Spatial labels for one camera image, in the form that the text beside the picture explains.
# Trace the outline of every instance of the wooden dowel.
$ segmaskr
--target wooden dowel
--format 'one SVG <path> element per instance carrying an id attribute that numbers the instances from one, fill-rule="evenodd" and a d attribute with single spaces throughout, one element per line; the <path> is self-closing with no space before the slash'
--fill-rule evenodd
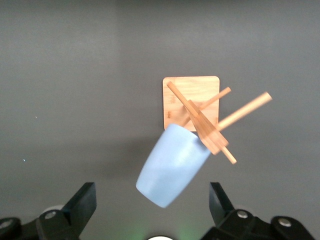
<path id="1" fill-rule="evenodd" d="M 231 152 L 229 152 L 229 150 L 226 147 L 221 148 L 221 151 L 224 153 L 224 155 L 229 159 L 229 161 L 232 164 L 237 163 L 237 160 L 235 159 L 235 157 L 231 154 Z"/>
<path id="2" fill-rule="evenodd" d="M 174 95 L 182 102 L 185 108 L 192 114 L 197 117 L 197 111 L 190 105 L 188 100 L 182 95 L 182 93 L 178 90 L 178 88 L 170 81 L 167 84 L 168 88 L 174 93 Z"/>
<path id="3" fill-rule="evenodd" d="M 267 102 L 271 101 L 272 97 L 269 95 L 269 93 L 265 92 L 252 100 L 251 102 L 247 103 L 234 113 L 227 116 L 225 119 L 220 121 L 216 125 L 216 129 L 220 132 L 223 129 L 227 128 L 231 124 L 235 123 L 239 119 L 243 118 L 244 116 L 248 115 L 252 111 L 256 110 L 257 108 L 261 107 L 262 105 L 266 104 Z"/>
<path id="4" fill-rule="evenodd" d="M 223 96 L 227 95 L 228 93 L 231 92 L 231 89 L 230 87 L 227 87 L 225 89 L 223 89 L 221 92 L 219 92 L 217 95 L 215 95 L 214 97 L 210 98 L 208 101 L 202 103 L 200 106 L 199 106 L 199 109 L 200 110 L 203 110 L 205 109 L 206 107 L 208 107 L 209 105 L 213 104 L 215 101 L 217 101 L 218 99 L 222 98 Z M 185 117 L 182 121 L 180 121 L 180 125 L 182 127 L 184 127 L 185 125 L 188 124 L 188 122 L 190 121 L 190 117 L 187 116 Z"/>

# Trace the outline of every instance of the gray tabletop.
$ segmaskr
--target gray tabletop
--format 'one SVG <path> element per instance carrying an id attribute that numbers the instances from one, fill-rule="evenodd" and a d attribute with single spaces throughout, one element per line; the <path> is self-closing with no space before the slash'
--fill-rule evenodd
<path id="1" fill-rule="evenodd" d="M 167 208 L 136 180 L 163 132 L 162 80 L 218 76 L 238 163 L 211 155 Z M 209 183 L 269 222 L 320 238 L 320 1 L 2 1 L 0 218 L 33 220 L 95 182 L 83 240 L 197 240 L 214 225 Z"/>

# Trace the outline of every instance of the square wooden coaster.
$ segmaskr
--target square wooden coaster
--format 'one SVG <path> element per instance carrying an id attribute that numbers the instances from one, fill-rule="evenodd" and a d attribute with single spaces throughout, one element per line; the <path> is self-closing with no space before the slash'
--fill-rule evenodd
<path id="1" fill-rule="evenodd" d="M 163 122 L 164 129 L 171 123 L 183 125 L 188 113 L 180 100 L 168 88 L 168 82 L 172 82 L 187 100 L 192 100 L 197 106 L 206 102 L 220 91 L 220 80 L 217 76 L 178 76 L 163 79 Z M 203 114 L 213 125 L 219 119 L 219 100 L 202 110 Z M 191 121 L 184 128 L 195 132 Z"/>

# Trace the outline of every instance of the silver bolt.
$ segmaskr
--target silver bolt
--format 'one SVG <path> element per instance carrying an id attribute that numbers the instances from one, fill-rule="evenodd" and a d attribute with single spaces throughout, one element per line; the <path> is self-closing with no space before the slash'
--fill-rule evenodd
<path id="1" fill-rule="evenodd" d="M 52 219 L 57 213 L 55 211 L 48 212 L 45 216 L 44 219 Z"/>
<path id="2" fill-rule="evenodd" d="M 279 223 L 285 227 L 291 227 L 291 222 L 286 218 L 279 218 Z"/>
<path id="3" fill-rule="evenodd" d="M 0 229 L 4 229 L 6 227 L 9 227 L 13 223 L 13 220 L 10 219 L 8 221 L 4 221 L 3 223 L 0 224 Z"/>
<path id="4" fill-rule="evenodd" d="M 242 210 L 238 211 L 236 214 L 238 215 L 239 218 L 242 218 L 242 219 L 246 219 L 248 217 L 248 214 Z"/>

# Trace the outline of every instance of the screw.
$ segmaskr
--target screw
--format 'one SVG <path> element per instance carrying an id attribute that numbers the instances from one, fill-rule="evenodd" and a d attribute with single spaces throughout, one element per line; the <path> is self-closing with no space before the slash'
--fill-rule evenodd
<path id="1" fill-rule="evenodd" d="M 239 218 L 242 218 L 242 219 L 246 219 L 248 217 L 248 214 L 242 210 L 238 211 L 236 214 L 238 215 Z"/>
<path id="2" fill-rule="evenodd" d="M 291 222 L 286 218 L 279 218 L 278 222 L 285 227 L 291 227 Z"/>
<path id="3" fill-rule="evenodd" d="M 6 227 L 9 227 L 13 223 L 13 220 L 10 219 L 8 221 L 4 221 L 3 223 L 0 224 L 0 229 L 4 229 Z"/>
<path id="4" fill-rule="evenodd" d="M 48 212 L 45 216 L 44 219 L 52 219 L 57 213 L 55 211 Z"/>

